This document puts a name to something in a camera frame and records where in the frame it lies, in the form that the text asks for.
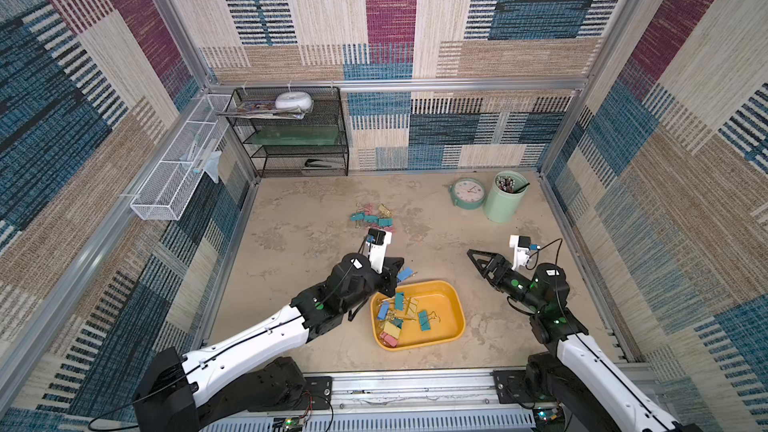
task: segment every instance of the clock face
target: clock face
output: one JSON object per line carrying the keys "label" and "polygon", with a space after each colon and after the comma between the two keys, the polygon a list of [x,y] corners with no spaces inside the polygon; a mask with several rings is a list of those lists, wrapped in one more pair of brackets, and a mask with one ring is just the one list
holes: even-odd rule
{"label": "clock face", "polygon": [[453,193],[456,198],[469,203],[480,202],[485,197],[485,192],[480,184],[466,178],[454,184]]}

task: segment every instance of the patterned carpet wall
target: patterned carpet wall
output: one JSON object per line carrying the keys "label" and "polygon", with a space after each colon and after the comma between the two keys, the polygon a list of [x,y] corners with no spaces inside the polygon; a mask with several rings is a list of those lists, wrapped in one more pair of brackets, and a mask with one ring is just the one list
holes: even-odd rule
{"label": "patterned carpet wall", "polygon": [[[196,90],[152,0],[0,0],[0,354]],[[86,414],[99,407],[88,401],[98,399],[94,391],[108,374],[126,374],[130,384],[149,350],[160,346],[155,341],[187,340],[203,299],[181,301],[176,292],[206,293],[241,200],[238,180],[201,188],[214,197],[207,200],[216,204],[209,212],[216,227],[210,218],[133,224],[122,252],[69,319],[0,429],[26,423],[40,430],[62,422],[46,410],[72,406],[72,414]],[[178,259],[150,264],[152,240]],[[187,269],[196,282],[184,281]],[[175,311],[168,324],[163,307]],[[152,343],[134,347],[134,338]],[[129,365],[88,372],[98,360]]]}
{"label": "patterned carpet wall", "polygon": [[[173,0],[220,82],[581,76],[619,0]],[[352,169],[536,166],[573,91],[351,93]]]}
{"label": "patterned carpet wall", "polygon": [[536,167],[572,94],[572,90],[342,94],[350,168]]}
{"label": "patterned carpet wall", "polygon": [[548,174],[685,421],[768,430],[768,0],[644,0]]}
{"label": "patterned carpet wall", "polygon": [[[204,176],[181,220],[133,219],[0,430],[79,430],[130,402],[157,352],[197,348],[193,338],[250,184],[238,147],[224,140],[219,182]],[[133,408],[110,418],[130,422]]]}

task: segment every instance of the green book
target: green book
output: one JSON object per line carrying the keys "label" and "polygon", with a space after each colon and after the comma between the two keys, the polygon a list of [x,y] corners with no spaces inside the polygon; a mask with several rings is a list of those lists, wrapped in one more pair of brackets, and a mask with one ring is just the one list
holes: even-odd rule
{"label": "green book", "polygon": [[334,146],[337,139],[336,126],[264,126],[245,142],[262,146]]}

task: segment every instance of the black cable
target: black cable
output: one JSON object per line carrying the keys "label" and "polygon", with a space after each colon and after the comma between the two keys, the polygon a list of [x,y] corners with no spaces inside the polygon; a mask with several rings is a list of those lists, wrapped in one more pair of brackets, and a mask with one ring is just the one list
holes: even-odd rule
{"label": "black cable", "polygon": [[328,427],[326,427],[326,429],[325,429],[325,432],[328,432],[328,430],[331,430],[331,425],[333,425],[333,406],[331,405],[331,401],[326,399],[326,398],[324,398],[321,395],[313,395],[312,397],[318,398],[318,399],[323,399],[326,402],[326,404],[328,404],[328,407],[331,408],[331,422],[328,423]]}
{"label": "black cable", "polygon": [[521,402],[520,400],[518,400],[518,398],[516,398],[511,392],[509,394],[509,397],[511,397],[517,405],[519,405],[520,407],[522,407],[522,408],[524,408],[526,410],[534,410],[536,408],[536,402],[535,401],[533,402],[533,405],[531,407],[529,407],[529,406],[523,404],[523,402]]}
{"label": "black cable", "polygon": [[210,362],[210,361],[212,361],[212,360],[216,359],[218,356],[222,355],[222,354],[223,354],[224,352],[226,352],[227,350],[230,350],[232,347],[235,347],[235,346],[237,346],[237,345],[240,345],[240,344],[242,344],[243,342],[247,342],[247,341],[249,341],[249,340],[251,340],[251,339],[253,339],[253,338],[257,338],[257,337],[259,337],[260,335],[264,335],[264,334],[266,334],[267,332],[269,332],[269,331],[272,331],[272,330],[274,330],[274,329],[276,329],[276,328],[278,328],[278,327],[282,327],[282,326],[283,326],[283,325],[285,325],[285,324],[289,324],[289,323],[291,323],[291,322],[293,322],[293,321],[297,320],[298,318],[303,318],[303,316],[302,316],[302,315],[297,315],[297,316],[295,316],[294,318],[292,318],[292,319],[289,319],[289,320],[287,320],[287,321],[285,321],[285,322],[282,322],[282,323],[280,323],[280,324],[278,324],[278,325],[276,325],[276,326],[274,326],[274,327],[272,327],[272,328],[266,328],[266,329],[264,329],[263,331],[259,332],[259,333],[258,333],[258,334],[256,334],[256,335],[251,335],[250,337],[246,337],[246,338],[244,338],[244,339],[242,339],[242,340],[240,340],[240,341],[237,341],[237,342],[235,342],[235,343],[234,343],[234,344],[232,344],[232,345],[229,345],[229,346],[227,346],[227,347],[225,347],[225,348],[223,348],[223,349],[219,350],[219,351],[218,351],[216,354],[214,354],[214,355],[210,356],[208,359],[204,360],[202,364],[198,364],[198,365],[196,365],[196,366],[195,366],[195,367],[194,367],[192,370],[190,370],[190,371],[189,371],[189,372],[187,372],[186,374],[182,375],[182,376],[181,376],[181,377],[179,377],[178,379],[174,380],[174,381],[173,381],[173,382],[171,382],[170,384],[167,384],[167,385],[165,385],[165,386],[163,386],[163,387],[161,387],[161,388],[157,389],[155,392],[151,392],[151,393],[147,394],[146,396],[144,396],[144,397],[142,397],[142,398],[136,399],[136,400],[134,400],[133,402],[129,402],[128,404],[124,404],[124,405],[121,405],[121,406],[120,406],[120,407],[118,407],[118,408],[114,408],[114,409],[110,410],[109,412],[106,412],[106,413],[104,413],[104,414],[102,414],[102,415],[98,416],[97,418],[94,418],[94,419],[92,419],[90,422],[88,422],[88,430],[92,430],[93,432],[116,432],[117,430],[129,430],[129,429],[135,429],[136,427],[138,427],[138,424],[136,424],[136,425],[131,425],[131,426],[129,426],[129,427],[115,427],[115,428],[112,428],[112,429],[95,429],[95,428],[93,428],[93,423],[94,423],[96,420],[100,420],[100,419],[103,419],[103,418],[107,417],[108,415],[110,415],[110,414],[113,414],[113,413],[117,412],[118,410],[122,410],[122,409],[124,409],[124,408],[128,408],[128,407],[130,407],[131,405],[136,405],[136,404],[138,404],[139,402],[143,402],[143,401],[145,401],[146,399],[148,399],[148,398],[152,397],[153,395],[156,395],[156,394],[158,394],[159,392],[162,392],[163,390],[165,390],[165,389],[167,389],[167,388],[171,387],[172,385],[176,385],[176,384],[177,384],[178,382],[180,382],[182,379],[186,378],[186,377],[187,377],[187,375],[189,375],[189,374],[191,374],[192,372],[195,372],[197,369],[199,369],[199,368],[200,368],[200,366],[202,366],[202,365],[206,365],[208,362]]}
{"label": "black cable", "polygon": [[366,297],[366,300],[360,302],[360,305],[357,306],[357,308],[355,309],[354,312],[352,312],[352,311],[349,312],[349,314],[346,316],[346,319],[349,322],[351,322],[351,321],[353,321],[355,319],[355,316],[357,315],[358,312],[360,312],[360,309],[362,308],[362,306],[368,303],[368,299],[369,298]]}
{"label": "black cable", "polygon": [[509,304],[509,306],[510,306],[510,307],[512,307],[512,308],[513,308],[514,310],[516,310],[517,312],[520,312],[521,314],[525,314],[525,315],[533,315],[533,313],[532,313],[532,312],[526,312],[526,311],[524,311],[524,310],[523,310],[523,309],[521,309],[521,308],[517,308],[517,307],[513,306],[513,305],[512,305],[512,303],[509,301],[509,299],[511,299],[511,298],[512,298],[512,296],[510,296],[510,295],[507,295],[507,304]]}
{"label": "black cable", "polygon": [[[362,254],[362,251],[366,246],[366,242],[368,242],[368,237],[370,237],[370,235],[366,235],[366,237],[362,240],[362,244],[360,244],[360,248],[357,249],[358,254]],[[336,286],[333,288],[331,292],[328,292],[328,294],[326,294],[326,297],[323,300],[315,304],[315,308],[318,308],[319,306],[323,305],[329,298],[331,298],[331,296],[333,296],[334,292],[339,290],[339,287],[341,287],[341,285],[344,283],[344,279],[346,278],[346,276],[350,274],[350,271],[352,270],[352,266],[354,266],[354,264],[355,264],[354,262],[350,264],[350,267],[346,270],[346,272],[344,272],[344,275],[341,277],[341,280],[339,280],[339,283],[336,284]]]}
{"label": "black cable", "polygon": [[571,412],[571,417],[568,418],[568,421],[565,423],[565,428],[563,429],[563,432],[568,432],[568,426],[571,425],[571,420],[574,418],[574,413]]}
{"label": "black cable", "polygon": [[552,242],[550,242],[549,244],[547,244],[547,245],[545,245],[545,246],[543,246],[543,247],[539,247],[539,248],[536,250],[536,252],[534,252],[533,254],[531,254],[531,257],[528,259],[528,261],[530,262],[530,261],[531,261],[531,258],[532,258],[533,256],[535,256],[535,257],[536,257],[536,262],[534,262],[534,263],[533,263],[533,267],[529,267],[529,266],[528,266],[528,264],[526,264],[526,265],[525,265],[525,268],[526,268],[527,270],[533,270],[533,269],[535,269],[535,268],[536,268],[536,265],[538,264],[538,254],[539,254],[539,253],[540,253],[542,250],[544,250],[545,248],[547,248],[547,247],[549,247],[550,245],[554,244],[555,242],[559,242],[559,244],[558,244],[558,251],[557,251],[557,252],[554,254],[554,264],[555,264],[555,265],[557,265],[557,264],[558,264],[558,258],[560,257],[560,247],[563,245],[563,238],[562,238],[562,237],[560,237],[560,238],[556,238],[555,240],[553,240]]}

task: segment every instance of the aluminum rail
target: aluminum rail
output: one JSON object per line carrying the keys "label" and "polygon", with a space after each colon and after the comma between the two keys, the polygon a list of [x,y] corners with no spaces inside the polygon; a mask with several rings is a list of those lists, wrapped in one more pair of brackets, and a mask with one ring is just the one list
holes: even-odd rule
{"label": "aluminum rail", "polygon": [[398,80],[290,80],[270,82],[222,82],[210,93],[232,93],[244,87],[339,87],[342,92],[419,92],[463,90],[580,90],[583,76],[507,77],[495,79],[398,79]]}
{"label": "aluminum rail", "polygon": [[614,318],[613,312],[611,312],[608,306],[608,302],[605,300],[605,296],[603,296],[603,293],[597,286],[598,281],[596,279],[596,274],[599,272],[592,270],[592,267],[590,267],[589,263],[584,259],[584,253],[581,251],[581,247],[576,240],[576,236],[573,233],[573,229],[571,229],[571,225],[568,223],[568,219],[563,213],[563,209],[560,207],[558,200],[554,196],[554,192],[552,191],[552,187],[549,185],[549,181],[546,179],[546,177],[540,176],[538,178],[538,183],[542,188],[544,198],[546,198],[547,203],[552,210],[554,220],[560,227],[560,232],[563,235],[565,245],[568,246],[568,250],[570,250],[571,254],[573,255],[574,262],[576,262],[576,268],[578,268],[578,271],[581,274],[581,278],[584,280],[584,284],[587,285],[589,296],[592,298],[592,302],[594,303],[595,308],[598,310],[600,318],[603,319],[603,324],[605,324],[606,328],[609,329],[608,332],[612,333],[613,337],[618,341],[618,346],[621,349],[624,358],[626,358],[629,362],[638,360],[638,358],[635,357],[632,353],[632,348],[629,347],[627,338],[619,328],[618,323]]}
{"label": "aluminum rail", "polygon": [[203,89],[211,83],[213,77],[208,72],[205,59],[198,51],[187,32],[187,28],[179,17],[172,0],[152,0],[158,9],[165,26],[173,37],[181,58],[187,63],[187,67],[197,82],[199,89]]}
{"label": "aluminum rail", "polygon": [[[650,399],[662,408],[664,386],[646,363],[617,364]],[[381,370],[306,374],[306,378],[331,376],[326,395],[333,406],[334,430],[510,430],[529,429],[505,421],[510,415],[529,410],[518,404],[500,404],[494,386],[494,370],[524,370],[525,367],[466,368],[435,370]],[[553,402],[537,402],[553,408]],[[208,426],[210,432],[269,430],[275,417],[292,411],[242,412]],[[330,423],[329,410],[314,410],[305,430],[323,432]]]}
{"label": "aluminum rail", "polygon": [[[132,219],[136,218],[136,215],[130,208],[131,199],[138,193],[144,181],[147,180],[155,164],[163,158],[163,155],[168,150],[168,146],[186,123],[187,117],[204,100],[205,95],[197,94],[179,114],[176,122],[155,148],[152,157],[146,161],[136,177],[123,190],[123,193],[118,196],[110,212],[104,216],[101,224],[96,228],[85,245],[80,249],[72,264],[64,271],[63,275],[53,286],[53,289],[36,309],[29,322],[19,333],[18,338],[0,358],[0,418],[2,418],[22,387],[24,387],[34,367],[43,357],[45,351],[48,350],[64,322],[71,316],[72,311],[80,301],[83,293],[88,289],[91,281],[101,272],[104,262],[119,245]],[[231,128],[227,130],[226,137],[230,141],[236,140]],[[247,158],[244,150],[241,152],[242,147],[236,147],[234,150],[240,154],[240,159],[246,162],[247,168],[245,168],[245,172],[252,185],[237,219],[233,237],[225,252],[224,264],[222,264],[222,270],[219,275],[220,282],[218,282],[222,283],[222,290],[216,291],[204,315],[204,326],[208,328],[207,331],[209,332],[213,321],[211,315],[218,308],[220,293],[224,289],[223,284],[226,283],[226,279],[229,277],[237,248],[240,246],[240,238],[245,230],[245,224],[250,216],[251,206],[256,195],[256,179],[253,169],[250,167],[250,159]]]}

